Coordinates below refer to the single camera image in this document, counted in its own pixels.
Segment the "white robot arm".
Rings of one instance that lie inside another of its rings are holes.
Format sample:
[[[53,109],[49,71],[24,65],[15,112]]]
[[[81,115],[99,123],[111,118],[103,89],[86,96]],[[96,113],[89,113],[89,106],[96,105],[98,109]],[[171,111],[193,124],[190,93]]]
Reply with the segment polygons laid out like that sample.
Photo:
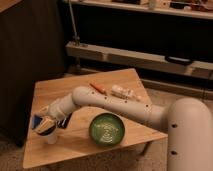
[[[33,116],[42,135],[86,106],[98,107],[168,134],[167,171],[213,171],[213,113],[200,100],[182,98],[168,107],[106,96],[79,86]]]

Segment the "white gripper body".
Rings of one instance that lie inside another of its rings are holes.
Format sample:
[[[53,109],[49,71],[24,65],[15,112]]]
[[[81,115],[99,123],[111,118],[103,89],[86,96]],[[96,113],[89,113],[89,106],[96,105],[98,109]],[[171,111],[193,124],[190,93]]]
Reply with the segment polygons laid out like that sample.
[[[48,116],[56,122],[60,122],[66,118],[66,114],[59,105],[48,105],[38,110],[36,114],[40,117]]]

